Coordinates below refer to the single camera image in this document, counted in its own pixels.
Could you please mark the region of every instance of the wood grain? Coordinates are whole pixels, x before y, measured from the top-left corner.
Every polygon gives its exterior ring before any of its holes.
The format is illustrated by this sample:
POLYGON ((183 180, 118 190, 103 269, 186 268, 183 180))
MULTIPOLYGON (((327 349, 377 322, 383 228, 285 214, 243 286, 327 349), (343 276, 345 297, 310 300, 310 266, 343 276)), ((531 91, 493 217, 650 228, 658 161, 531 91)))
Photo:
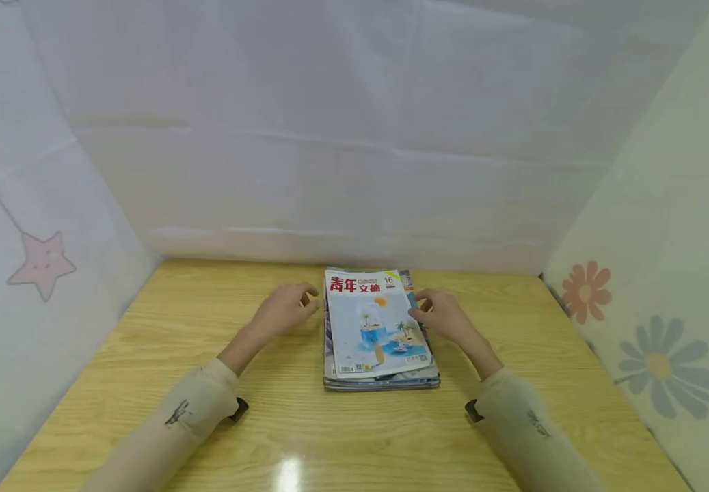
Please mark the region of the wood grain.
MULTIPOLYGON (((686 491, 540 280, 412 271, 451 291, 503 361, 534 384, 609 491, 686 491)), ((276 284, 321 285, 323 267, 168 260, 0 486, 76 491, 186 371, 204 364, 276 284)), ((241 378, 250 410, 223 424, 171 491, 516 491, 465 418, 474 370, 431 343, 438 389, 339 394, 322 387, 319 313, 273 341, 241 378)))

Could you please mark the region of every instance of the long sleeve shirt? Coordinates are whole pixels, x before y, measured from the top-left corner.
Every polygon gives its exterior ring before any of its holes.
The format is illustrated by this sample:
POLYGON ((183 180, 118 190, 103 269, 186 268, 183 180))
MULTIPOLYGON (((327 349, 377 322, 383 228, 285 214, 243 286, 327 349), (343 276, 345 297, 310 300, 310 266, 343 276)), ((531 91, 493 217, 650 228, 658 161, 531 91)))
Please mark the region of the long sleeve shirt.
MULTIPOLYGON (((187 374, 123 439, 81 492, 157 492, 221 420, 239 408, 237 377, 218 359, 187 374)), ((483 382, 477 403, 483 432, 526 492, 602 491, 562 430, 523 379, 503 368, 483 382)))

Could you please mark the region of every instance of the barcode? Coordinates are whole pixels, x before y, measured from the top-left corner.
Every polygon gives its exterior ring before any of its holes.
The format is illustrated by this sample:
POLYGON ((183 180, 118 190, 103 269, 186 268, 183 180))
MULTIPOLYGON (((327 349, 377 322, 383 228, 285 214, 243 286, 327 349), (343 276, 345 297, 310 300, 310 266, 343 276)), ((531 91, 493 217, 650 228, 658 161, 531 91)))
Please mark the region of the barcode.
POLYGON ((407 363, 414 363, 414 362, 426 362, 428 360, 428 356, 424 353, 421 353, 420 355, 413 355, 411 357, 406 357, 406 362, 407 363))

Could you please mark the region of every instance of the pink star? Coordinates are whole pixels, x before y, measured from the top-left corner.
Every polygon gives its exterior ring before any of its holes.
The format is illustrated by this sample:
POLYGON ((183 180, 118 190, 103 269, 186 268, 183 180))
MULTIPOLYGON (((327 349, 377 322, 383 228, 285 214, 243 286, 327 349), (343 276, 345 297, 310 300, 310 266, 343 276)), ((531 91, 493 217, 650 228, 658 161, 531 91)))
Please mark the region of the pink star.
POLYGON ((75 271, 75 265, 64 255, 61 231, 47 241, 40 241, 26 232, 21 232, 21 239, 23 249, 26 249, 26 261, 7 280, 7 284, 34 284, 42 300, 48 301, 57 279, 75 271))

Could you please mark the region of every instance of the pink flower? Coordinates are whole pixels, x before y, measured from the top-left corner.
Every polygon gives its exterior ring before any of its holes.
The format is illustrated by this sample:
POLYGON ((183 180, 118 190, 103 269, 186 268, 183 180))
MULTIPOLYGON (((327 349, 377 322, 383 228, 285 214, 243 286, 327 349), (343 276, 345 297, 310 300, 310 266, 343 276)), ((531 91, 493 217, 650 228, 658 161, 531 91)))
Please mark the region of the pink flower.
POLYGON ((573 265, 573 271, 569 279, 562 281, 562 302, 565 304, 568 316, 576 315, 576 321, 584 323, 587 321, 587 312, 591 312, 594 319, 603 321, 603 311, 599 305, 611 302, 611 292, 602 287, 611 278, 608 269, 598 271, 597 261, 589 261, 587 271, 584 271, 580 264, 573 265))

